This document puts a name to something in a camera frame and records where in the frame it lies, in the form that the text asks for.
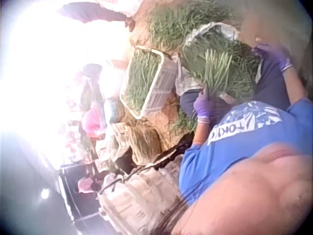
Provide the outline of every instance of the white crate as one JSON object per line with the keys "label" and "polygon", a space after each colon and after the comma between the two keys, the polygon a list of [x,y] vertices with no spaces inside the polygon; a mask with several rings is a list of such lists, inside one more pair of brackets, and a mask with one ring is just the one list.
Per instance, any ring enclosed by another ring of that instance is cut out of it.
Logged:
{"label": "white crate", "polygon": [[[146,48],[142,46],[136,46],[136,48],[141,49],[141,50],[146,50]],[[126,77],[125,77],[125,80],[124,80],[124,83],[123,83],[123,86],[119,95],[120,100],[122,101],[124,106],[130,111],[130,113],[136,119],[141,119],[143,116],[147,115],[150,112],[159,111],[162,109],[162,107],[164,106],[167,100],[168,95],[171,93],[175,85],[175,79],[178,74],[178,66],[176,62],[164,56],[164,54],[161,51],[152,49],[151,52],[158,54],[161,57],[161,63],[158,66],[156,75],[153,79],[151,88],[142,106],[140,114],[137,115],[133,110],[131,110],[130,107],[128,107],[126,101],[123,100],[123,94],[125,93],[127,89],[127,84],[129,80],[129,69],[132,63],[135,50],[128,64],[128,67],[126,70]]]}

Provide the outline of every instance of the hand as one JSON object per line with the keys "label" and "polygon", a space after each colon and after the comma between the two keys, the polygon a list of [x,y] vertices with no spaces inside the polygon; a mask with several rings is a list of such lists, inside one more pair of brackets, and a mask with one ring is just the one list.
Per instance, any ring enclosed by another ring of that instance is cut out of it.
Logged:
{"label": "hand", "polygon": [[194,109],[198,114],[198,122],[205,124],[210,123],[211,99],[207,85],[205,85],[204,89],[199,93],[199,96],[194,103]]}
{"label": "hand", "polygon": [[279,69],[282,73],[286,69],[289,69],[290,67],[292,67],[290,59],[284,53],[282,48],[260,43],[256,47],[254,47],[252,51],[260,54],[261,56],[265,56],[266,54],[272,56],[273,59],[277,61]]}

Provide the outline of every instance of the glove cuff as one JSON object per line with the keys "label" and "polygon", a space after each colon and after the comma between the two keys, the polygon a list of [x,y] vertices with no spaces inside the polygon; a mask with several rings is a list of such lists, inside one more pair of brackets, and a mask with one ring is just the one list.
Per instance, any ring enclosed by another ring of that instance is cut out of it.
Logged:
{"label": "glove cuff", "polygon": [[210,118],[207,116],[198,117],[198,122],[203,124],[210,124]]}

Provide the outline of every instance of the white graphic print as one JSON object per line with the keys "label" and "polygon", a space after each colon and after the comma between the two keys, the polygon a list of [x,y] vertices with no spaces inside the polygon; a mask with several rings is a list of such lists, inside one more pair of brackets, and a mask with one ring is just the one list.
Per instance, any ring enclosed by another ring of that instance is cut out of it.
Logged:
{"label": "white graphic print", "polygon": [[218,125],[214,126],[207,144],[280,121],[282,120],[277,109],[256,101],[244,103],[230,111]]}

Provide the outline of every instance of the bunch of green onions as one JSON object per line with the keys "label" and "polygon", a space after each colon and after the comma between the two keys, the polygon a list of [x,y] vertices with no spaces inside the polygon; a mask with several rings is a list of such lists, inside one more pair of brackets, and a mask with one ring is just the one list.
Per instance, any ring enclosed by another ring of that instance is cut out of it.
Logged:
{"label": "bunch of green onions", "polygon": [[134,52],[123,98],[138,115],[147,98],[160,62],[161,57],[153,52],[138,48]]}
{"label": "bunch of green onions", "polygon": [[210,95],[226,92],[238,102],[252,98],[260,58],[248,45],[209,31],[183,48],[183,65]]}
{"label": "bunch of green onions", "polygon": [[188,130],[189,132],[195,131],[197,127],[197,115],[193,115],[192,117],[188,117],[181,110],[178,112],[178,118],[175,120],[172,126],[172,131],[175,133],[179,130]]}
{"label": "bunch of green onions", "polygon": [[181,46],[193,29],[210,22],[229,19],[230,11],[215,0],[189,0],[176,6],[158,6],[150,14],[151,45],[165,51]]}

